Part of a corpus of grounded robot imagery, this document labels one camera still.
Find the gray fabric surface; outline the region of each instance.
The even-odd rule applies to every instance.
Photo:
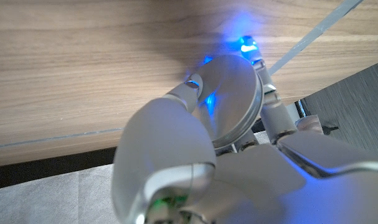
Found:
[[[0,223],[118,223],[112,165],[0,189]]]
[[[378,64],[304,98],[331,136],[378,156]]]

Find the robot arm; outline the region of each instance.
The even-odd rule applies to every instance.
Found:
[[[112,197],[122,223],[143,224],[161,202],[190,204],[212,179],[215,152],[193,111],[201,77],[150,101],[130,119],[115,155]],[[172,211],[167,211],[172,218]]]
[[[257,47],[244,50],[130,119],[112,180],[120,222],[378,223],[378,158],[297,131]],[[248,144],[259,113],[271,144]],[[215,156],[231,144],[241,151]]]

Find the blue led light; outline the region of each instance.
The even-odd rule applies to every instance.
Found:
[[[258,47],[255,46],[255,45],[251,45],[251,46],[243,45],[243,46],[241,46],[242,52],[249,52],[249,51],[252,51],[252,50],[258,50]]]
[[[187,81],[187,82],[190,82],[190,83],[194,83],[194,84],[196,84],[197,86],[200,86],[200,84],[198,84],[196,81],[194,81],[194,80],[189,80],[189,81]]]
[[[244,37],[241,37],[240,39],[239,39],[239,42],[240,42],[240,44],[241,45],[246,45],[246,46],[250,46],[250,41],[252,40],[252,45],[256,45],[257,43],[252,39],[252,37],[251,36],[249,36],[249,35],[246,35],[246,36],[244,36]]]
[[[301,112],[302,112],[303,116],[306,116],[306,113],[305,113],[305,110],[303,109],[303,106],[302,106],[301,100],[298,100],[298,104],[299,104],[299,106],[300,106],[300,108],[301,108]]]
[[[206,64],[206,63],[210,62],[212,59],[213,59],[212,57],[210,57],[210,56],[206,56],[206,57],[204,58],[203,64]]]
[[[210,115],[214,114],[215,108],[215,93],[212,93],[205,99],[205,103],[207,104],[208,113]]]

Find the silver metal disc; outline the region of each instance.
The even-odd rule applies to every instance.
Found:
[[[215,58],[196,73],[204,86],[192,114],[216,149],[228,146],[254,124],[263,100],[261,81],[251,63],[236,55]]]

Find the wooden table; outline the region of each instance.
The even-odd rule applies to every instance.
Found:
[[[255,37],[269,67],[341,1],[0,0],[0,165],[116,146],[129,117]],[[292,103],[378,62],[365,0],[273,75]]]

